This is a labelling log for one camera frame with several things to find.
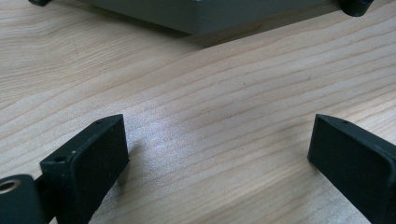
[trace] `black plastic part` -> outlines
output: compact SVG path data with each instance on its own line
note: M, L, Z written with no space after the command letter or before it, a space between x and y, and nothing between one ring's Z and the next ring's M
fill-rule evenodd
M13 175L0 180L0 223L45 223L31 176Z
M344 0L341 1L341 9L349 16L363 16L374 0Z
M317 115L308 159L372 223L396 223L396 146L346 120Z
M62 202L58 223L88 223L128 162L122 115L97 120L40 162Z
M40 162L36 181L0 180L0 223L87 224L128 162L122 115L99 119Z
M29 0L29 2L33 5L44 7L50 0Z

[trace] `screw hole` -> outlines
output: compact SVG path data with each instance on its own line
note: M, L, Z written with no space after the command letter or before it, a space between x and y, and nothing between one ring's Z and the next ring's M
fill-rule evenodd
M59 157L55 158L55 161L56 162L65 162L66 159L67 159L66 156L59 156Z
M20 183L21 181L19 179L12 179L4 183L0 183L0 194L8 193L14 190Z

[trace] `wood grain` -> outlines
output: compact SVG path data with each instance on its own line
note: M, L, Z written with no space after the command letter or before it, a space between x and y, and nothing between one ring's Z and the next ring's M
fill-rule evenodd
M396 143L394 1L204 36L72 0L0 10L0 177L122 113L131 163L92 223L368 223L306 154L317 113Z

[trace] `black device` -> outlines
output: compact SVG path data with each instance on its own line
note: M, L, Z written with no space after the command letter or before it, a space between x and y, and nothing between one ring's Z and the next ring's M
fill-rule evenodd
M87 224L128 164L122 115L99 119L40 162L43 175L0 179L0 223Z
M396 223L396 146L349 121L317 115L308 159L372 223Z
M39 6L50 0L29 0ZM259 21L293 10L329 3L354 17L374 0L79 0L185 33L201 35Z

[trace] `light wooden surface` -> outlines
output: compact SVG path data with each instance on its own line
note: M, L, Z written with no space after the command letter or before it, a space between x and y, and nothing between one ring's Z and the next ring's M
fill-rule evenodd
M122 113L131 163L92 223L368 223L306 154L317 113L396 143L396 2L245 37L72 0L0 12L0 177Z

